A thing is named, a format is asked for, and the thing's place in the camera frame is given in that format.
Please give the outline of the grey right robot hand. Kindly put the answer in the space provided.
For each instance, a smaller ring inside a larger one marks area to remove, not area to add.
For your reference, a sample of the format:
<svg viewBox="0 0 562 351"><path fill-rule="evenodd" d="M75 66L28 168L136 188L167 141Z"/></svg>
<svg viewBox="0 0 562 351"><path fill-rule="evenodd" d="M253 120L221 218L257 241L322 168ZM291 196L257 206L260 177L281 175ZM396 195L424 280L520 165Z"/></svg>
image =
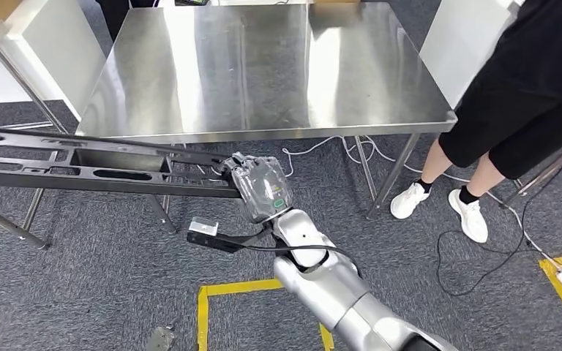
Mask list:
<svg viewBox="0 0 562 351"><path fill-rule="evenodd" d="M167 325L156 327L146 343L146 351L169 351L176 339L176 323L174 318Z"/></svg>

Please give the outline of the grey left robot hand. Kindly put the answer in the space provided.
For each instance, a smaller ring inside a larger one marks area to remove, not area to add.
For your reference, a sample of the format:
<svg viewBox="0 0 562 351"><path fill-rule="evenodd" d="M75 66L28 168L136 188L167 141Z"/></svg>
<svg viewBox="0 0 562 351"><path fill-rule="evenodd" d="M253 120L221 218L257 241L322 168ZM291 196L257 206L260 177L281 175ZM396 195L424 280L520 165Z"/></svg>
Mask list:
<svg viewBox="0 0 562 351"><path fill-rule="evenodd" d="M271 221L292 208L291 189L277 158L236 152L223 160L222 171L238 189L252 223Z"/></svg>

